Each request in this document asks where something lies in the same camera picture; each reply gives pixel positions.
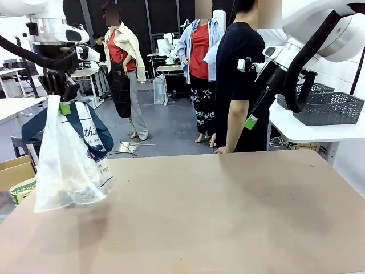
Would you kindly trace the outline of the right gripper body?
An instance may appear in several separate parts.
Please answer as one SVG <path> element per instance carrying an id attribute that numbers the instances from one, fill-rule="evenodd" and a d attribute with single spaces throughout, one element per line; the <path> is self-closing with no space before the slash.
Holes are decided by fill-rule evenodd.
<path id="1" fill-rule="evenodd" d="M 287 70 L 285 68 L 274 61 L 268 61 L 255 82 L 261 90 L 265 91 L 269 88 L 269 93 L 278 94 L 283 88 L 286 74 Z"/>

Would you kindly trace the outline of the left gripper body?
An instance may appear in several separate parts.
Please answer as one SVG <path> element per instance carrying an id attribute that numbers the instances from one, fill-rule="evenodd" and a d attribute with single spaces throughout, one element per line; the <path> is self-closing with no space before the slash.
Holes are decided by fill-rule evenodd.
<path id="1" fill-rule="evenodd" d="M 78 84 L 72 82 L 64 73 L 52 74 L 48 73 L 38 77 L 43 88 L 48 95 L 60 96 L 61 102 L 74 100 L 78 93 Z"/>

